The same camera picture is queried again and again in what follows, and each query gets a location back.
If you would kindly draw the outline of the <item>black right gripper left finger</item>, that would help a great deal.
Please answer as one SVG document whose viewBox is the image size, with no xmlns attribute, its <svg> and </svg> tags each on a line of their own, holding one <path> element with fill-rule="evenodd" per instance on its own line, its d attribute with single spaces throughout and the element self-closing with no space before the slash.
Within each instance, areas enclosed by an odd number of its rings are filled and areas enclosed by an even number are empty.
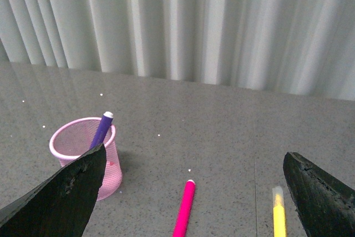
<svg viewBox="0 0 355 237">
<path fill-rule="evenodd" d="M 82 236 L 102 186 L 104 144 L 1 209 L 1 236 Z"/>
</svg>

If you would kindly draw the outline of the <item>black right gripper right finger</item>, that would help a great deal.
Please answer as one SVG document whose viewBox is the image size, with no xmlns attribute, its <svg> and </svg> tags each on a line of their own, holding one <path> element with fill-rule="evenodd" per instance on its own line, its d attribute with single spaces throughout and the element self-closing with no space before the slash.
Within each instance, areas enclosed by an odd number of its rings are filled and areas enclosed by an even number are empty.
<svg viewBox="0 0 355 237">
<path fill-rule="evenodd" d="M 354 236 L 354 189 L 296 152 L 283 172 L 307 236 Z"/>
</svg>

